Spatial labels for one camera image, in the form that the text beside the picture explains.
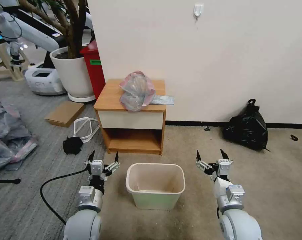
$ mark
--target soil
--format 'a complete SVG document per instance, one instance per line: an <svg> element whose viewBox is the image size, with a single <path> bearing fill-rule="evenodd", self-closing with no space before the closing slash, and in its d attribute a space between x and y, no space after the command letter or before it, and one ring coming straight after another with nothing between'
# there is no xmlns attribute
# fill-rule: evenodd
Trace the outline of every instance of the soil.
<svg viewBox="0 0 302 240"><path fill-rule="evenodd" d="M68 52L64 52L55 56L58 59L68 59Z"/></svg>

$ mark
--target cardboard piece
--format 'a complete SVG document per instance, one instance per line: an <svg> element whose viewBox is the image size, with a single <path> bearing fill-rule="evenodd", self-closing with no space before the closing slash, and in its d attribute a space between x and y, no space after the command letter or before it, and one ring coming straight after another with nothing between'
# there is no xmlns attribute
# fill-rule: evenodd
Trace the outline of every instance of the cardboard piece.
<svg viewBox="0 0 302 240"><path fill-rule="evenodd" d="M45 119L52 125L69 127L84 109L85 105L83 103L65 101L47 115Z"/></svg>

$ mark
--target black garbage bag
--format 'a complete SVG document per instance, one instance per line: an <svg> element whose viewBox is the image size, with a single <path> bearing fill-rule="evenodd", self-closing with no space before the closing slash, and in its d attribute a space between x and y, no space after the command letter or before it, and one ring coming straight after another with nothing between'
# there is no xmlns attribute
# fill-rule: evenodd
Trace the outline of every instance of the black garbage bag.
<svg viewBox="0 0 302 240"><path fill-rule="evenodd" d="M244 112L232 117L223 129L223 137L255 150L266 149L268 129L255 106L255 99L250 99Z"/></svg>

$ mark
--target white cord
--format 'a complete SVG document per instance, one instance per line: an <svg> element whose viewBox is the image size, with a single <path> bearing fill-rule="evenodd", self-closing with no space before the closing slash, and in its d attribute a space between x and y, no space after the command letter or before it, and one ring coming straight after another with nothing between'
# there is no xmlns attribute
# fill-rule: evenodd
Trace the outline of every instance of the white cord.
<svg viewBox="0 0 302 240"><path fill-rule="evenodd" d="M92 121L96 121L98 122L98 126L97 128L92 131L92 124L91 124L91 120ZM78 128L78 129L75 129L76 127L76 124L77 122L80 122L80 121L84 121L81 126ZM73 123L73 136L76 137L76 134L79 132L79 130L87 123L89 122L90 123L90 134L87 135L87 136L84 136L84 137L80 137L80 139L82 140L83 143L86 143L86 142L89 142L91 140L91 138L93 137L93 135L99 130L100 128L100 124L99 124L99 121L97 119L94 119L94 118L89 118L89 117L83 117L83 118L78 118L74 121Z"/></svg>

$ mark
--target trash bin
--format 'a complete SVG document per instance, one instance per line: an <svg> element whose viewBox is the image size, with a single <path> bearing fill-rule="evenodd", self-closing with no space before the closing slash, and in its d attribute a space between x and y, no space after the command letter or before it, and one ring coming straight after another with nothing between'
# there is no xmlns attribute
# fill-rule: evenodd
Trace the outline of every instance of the trash bin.
<svg viewBox="0 0 302 240"><path fill-rule="evenodd" d="M102 65L96 40L89 43L80 53L84 56L95 98L98 99L105 85Z"/></svg>
<svg viewBox="0 0 302 240"><path fill-rule="evenodd" d="M185 189L180 166L161 163L136 163L129 167L127 191L141 209L171 210Z"/></svg>

